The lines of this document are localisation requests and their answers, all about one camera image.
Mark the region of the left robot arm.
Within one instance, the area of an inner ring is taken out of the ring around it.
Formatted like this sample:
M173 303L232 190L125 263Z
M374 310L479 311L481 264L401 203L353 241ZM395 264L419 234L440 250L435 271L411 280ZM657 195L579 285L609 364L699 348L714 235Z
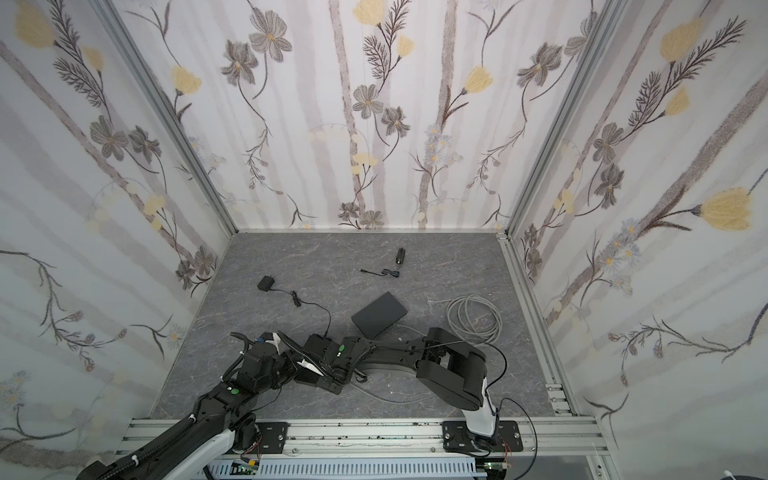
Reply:
M78 474L80 479L187 478L239 438L255 438L258 398L277 390L298 373L298 357L281 332L256 340L234 332L244 342L238 358L220 382L194 401L191 412L164 433L134 452L106 465L96 461Z

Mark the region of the black power adapter with cable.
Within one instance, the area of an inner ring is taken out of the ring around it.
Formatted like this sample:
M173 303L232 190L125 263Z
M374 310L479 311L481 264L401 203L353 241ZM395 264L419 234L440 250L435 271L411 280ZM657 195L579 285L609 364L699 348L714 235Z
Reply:
M325 306L322 306L319 303L314 302L314 301L308 301L308 300L302 299L295 290L285 290L285 289L282 289L282 288L278 288L276 286L276 280L272 276L263 276L259 280L259 282L257 284L257 288L260 291L265 292L265 293L277 292L277 293L280 293L280 294L287 295L288 297L291 298L291 302L293 303L293 305L296 308L300 308L300 307L305 306L305 305L309 305L309 306L312 306L312 307L319 308L327 316L326 328L325 328L325 331L324 331L322 337L326 338L328 336L328 334L330 333L330 327L332 325L333 317L332 317L332 313L330 312L330 310L328 308L326 308Z

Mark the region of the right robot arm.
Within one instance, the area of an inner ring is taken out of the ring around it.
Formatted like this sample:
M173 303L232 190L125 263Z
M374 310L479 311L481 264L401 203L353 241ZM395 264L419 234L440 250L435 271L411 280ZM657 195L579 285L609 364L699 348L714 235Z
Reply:
M440 400L462 411L472 439L494 441L498 420L488 395L486 355L442 328L404 342L356 336L335 342L313 334L297 357L296 381L335 395L372 372L411 373Z

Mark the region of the black ribbed network switch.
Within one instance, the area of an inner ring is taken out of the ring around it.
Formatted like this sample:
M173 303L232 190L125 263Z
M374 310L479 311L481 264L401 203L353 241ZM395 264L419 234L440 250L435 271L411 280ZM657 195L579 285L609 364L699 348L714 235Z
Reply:
M325 386L327 377L315 372L311 368L307 368L304 365L298 365L297 373L294 376L293 380L296 383L299 383L302 385L321 388Z

